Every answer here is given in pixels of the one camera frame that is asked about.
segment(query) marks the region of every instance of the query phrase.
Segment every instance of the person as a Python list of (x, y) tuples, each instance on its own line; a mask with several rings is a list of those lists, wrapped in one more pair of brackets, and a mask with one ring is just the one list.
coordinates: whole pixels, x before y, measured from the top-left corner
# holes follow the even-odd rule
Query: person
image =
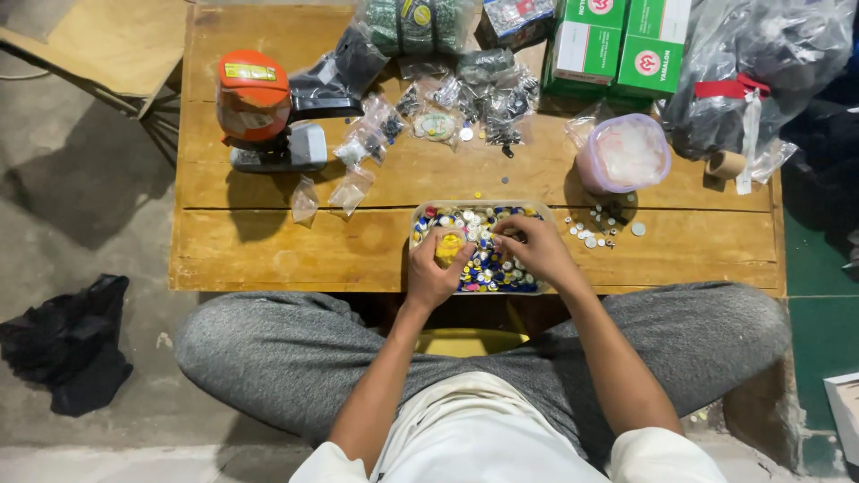
[(294, 483), (724, 481), (678, 414), (783, 355), (781, 306), (730, 282), (601, 302), (553, 223), (513, 216), (494, 231), (506, 229), (527, 244), (497, 235), (504, 256), (554, 287), (571, 317), (513, 350), (414, 353), (474, 249), (443, 270), (432, 231), (409, 252), (407, 295), (386, 338), (334, 297), (235, 293), (201, 305), (178, 330), (179, 367), (218, 400), (316, 448)]

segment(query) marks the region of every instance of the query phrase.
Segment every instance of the forearm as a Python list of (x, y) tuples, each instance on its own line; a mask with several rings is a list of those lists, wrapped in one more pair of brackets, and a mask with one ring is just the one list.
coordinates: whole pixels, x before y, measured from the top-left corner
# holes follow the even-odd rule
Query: forearm
[(428, 312), (408, 302), (399, 309), (391, 333), (334, 421), (328, 440), (350, 460), (361, 458), (367, 476), (385, 445), (403, 395), (417, 336), (427, 317)]
[(683, 429), (665, 390), (603, 308), (580, 273), (557, 288), (570, 311), (594, 381), (597, 400), (615, 435), (660, 427)]

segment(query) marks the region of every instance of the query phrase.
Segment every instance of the white button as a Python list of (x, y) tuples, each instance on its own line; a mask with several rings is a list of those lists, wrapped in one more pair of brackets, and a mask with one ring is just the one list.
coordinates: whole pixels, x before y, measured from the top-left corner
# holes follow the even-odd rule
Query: white button
[(641, 236), (641, 235), (644, 235), (645, 231), (647, 231), (647, 229), (644, 227), (644, 223), (635, 222), (632, 224), (632, 234), (633, 235)]

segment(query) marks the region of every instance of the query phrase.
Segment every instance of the cardboard tube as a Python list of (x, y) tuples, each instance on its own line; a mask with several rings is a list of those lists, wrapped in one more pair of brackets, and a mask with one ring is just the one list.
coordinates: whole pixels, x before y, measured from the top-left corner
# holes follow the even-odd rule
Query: cardboard tube
[(715, 153), (704, 168), (704, 172), (723, 180), (736, 178), (746, 168), (746, 158), (743, 155), (721, 150)]

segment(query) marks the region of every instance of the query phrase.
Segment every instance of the pink plastic container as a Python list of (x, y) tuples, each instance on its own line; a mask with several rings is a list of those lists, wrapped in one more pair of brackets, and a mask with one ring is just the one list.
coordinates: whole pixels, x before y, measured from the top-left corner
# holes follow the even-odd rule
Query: pink plastic container
[[(612, 178), (607, 167), (606, 150), (610, 149), (608, 143), (611, 136), (616, 135), (618, 126), (623, 123), (631, 123), (636, 131), (646, 139), (648, 156), (655, 156), (662, 164), (654, 168), (651, 173), (636, 180), (619, 181)], [(612, 165), (615, 172), (618, 164)], [(576, 156), (576, 167), (582, 177), (585, 189), (593, 194), (628, 193), (646, 186), (658, 184), (664, 180), (671, 169), (671, 150), (665, 141), (665, 135), (659, 124), (644, 114), (627, 114), (618, 118), (601, 122), (588, 136), (588, 141), (579, 150)]]

